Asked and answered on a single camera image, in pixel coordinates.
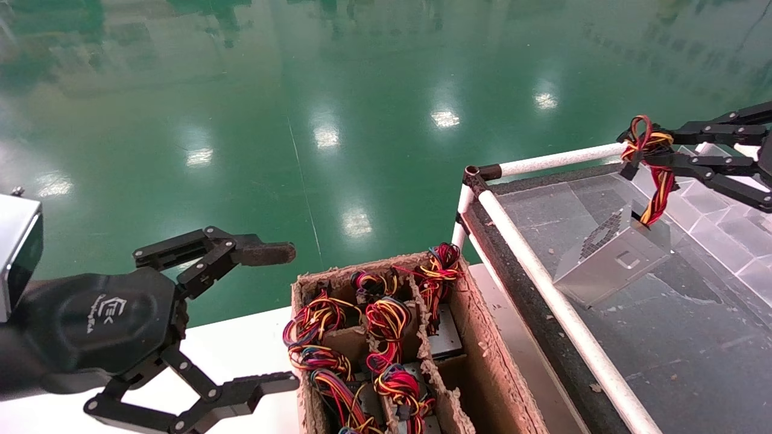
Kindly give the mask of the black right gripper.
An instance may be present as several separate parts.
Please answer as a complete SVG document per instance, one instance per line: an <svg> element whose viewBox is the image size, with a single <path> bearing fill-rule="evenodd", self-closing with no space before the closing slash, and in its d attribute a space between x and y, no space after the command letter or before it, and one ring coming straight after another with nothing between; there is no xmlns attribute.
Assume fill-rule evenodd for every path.
<svg viewBox="0 0 772 434"><path fill-rule="evenodd" d="M676 177L693 178L708 189L732 200L770 212L770 192L735 179L772 174L771 102L730 111L708 121L689 121L672 131L678 145L760 145L759 167L750 157L688 156L681 152L634 152L623 159L620 176L632 181L641 164L648 166L654 181L649 201L651 213L665 210L668 195L677 190Z"/></svg>

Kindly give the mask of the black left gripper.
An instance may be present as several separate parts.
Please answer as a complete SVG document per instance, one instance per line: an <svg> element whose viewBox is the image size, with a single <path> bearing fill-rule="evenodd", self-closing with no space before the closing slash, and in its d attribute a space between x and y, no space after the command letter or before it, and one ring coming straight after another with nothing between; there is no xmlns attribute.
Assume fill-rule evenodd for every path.
<svg viewBox="0 0 772 434"><path fill-rule="evenodd" d="M166 367L197 393L190 409L174 415L123 402L131 383L113 377L84 412L104 425L134 432L206 433L221 420L253 414L266 395L296 390L300 379L285 371L216 385L179 348L166 349L185 337L188 314L179 294L193 300L238 265L281 265L296 256L292 242L268 244L256 234L207 226L140 247L133 253L138 269L129 274L33 282L16 308L16 360L38 363L48 374L118 376L160 354ZM177 275L177 287L158 272L185 263L191 265Z"/></svg>

